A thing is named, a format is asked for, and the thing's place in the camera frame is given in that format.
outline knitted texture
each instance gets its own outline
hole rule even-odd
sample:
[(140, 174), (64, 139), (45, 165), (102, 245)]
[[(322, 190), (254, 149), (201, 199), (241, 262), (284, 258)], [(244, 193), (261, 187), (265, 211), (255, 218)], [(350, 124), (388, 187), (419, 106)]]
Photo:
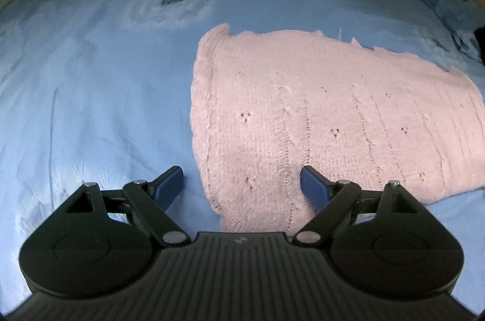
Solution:
[(314, 215), (305, 165), (364, 189), (398, 179), (421, 202), (485, 185), (485, 108), (468, 77), (321, 32), (208, 32), (191, 123), (225, 231), (300, 229)]

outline blue bedsheet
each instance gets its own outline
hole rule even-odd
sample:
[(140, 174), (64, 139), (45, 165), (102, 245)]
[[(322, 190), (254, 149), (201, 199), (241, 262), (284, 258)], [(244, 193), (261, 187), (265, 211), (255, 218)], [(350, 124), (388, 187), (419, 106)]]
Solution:
[[(190, 234), (219, 230), (192, 154), (190, 86), (200, 38), (322, 30), (363, 46), (457, 66), (485, 91), (485, 68), (457, 52), (420, 0), (14, 0), (0, 11), (0, 311), (28, 295), (17, 264), (26, 237), (83, 181), (101, 188), (186, 174), (169, 215)], [(483, 192), (430, 209), (465, 248), (455, 297), (485, 307)]]

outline pink knitted cloth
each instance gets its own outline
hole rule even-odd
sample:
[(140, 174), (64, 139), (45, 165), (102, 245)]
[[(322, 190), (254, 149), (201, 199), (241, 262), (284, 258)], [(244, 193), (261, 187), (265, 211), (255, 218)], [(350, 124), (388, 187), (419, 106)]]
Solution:
[(208, 32), (191, 123), (226, 231), (301, 228), (314, 214), (299, 188), (307, 164), (364, 189), (398, 179), (421, 202), (485, 185), (485, 108), (468, 77), (321, 32)]

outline blue gripper pad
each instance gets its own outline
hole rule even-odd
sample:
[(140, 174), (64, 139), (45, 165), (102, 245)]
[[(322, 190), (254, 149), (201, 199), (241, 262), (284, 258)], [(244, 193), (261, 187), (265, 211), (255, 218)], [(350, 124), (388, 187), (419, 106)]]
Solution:
[(167, 177), (155, 188), (153, 199), (164, 212), (170, 207), (183, 188), (183, 170), (174, 167), (166, 172)]
[(330, 190), (318, 177), (314, 169), (304, 167), (300, 172), (300, 188), (305, 198), (317, 213), (330, 202)]

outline metal screw head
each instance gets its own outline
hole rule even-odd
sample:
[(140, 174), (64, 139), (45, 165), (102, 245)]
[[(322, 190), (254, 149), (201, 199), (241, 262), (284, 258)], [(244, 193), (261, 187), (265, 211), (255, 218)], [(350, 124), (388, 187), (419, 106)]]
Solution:
[(187, 240), (187, 235), (180, 231), (170, 231), (162, 236), (165, 243), (180, 244)]
[(305, 244), (314, 244), (318, 242), (321, 238), (322, 237), (319, 234), (313, 231), (302, 231), (299, 232), (296, 236), (296, 240), (298, 240), (300, 243)]

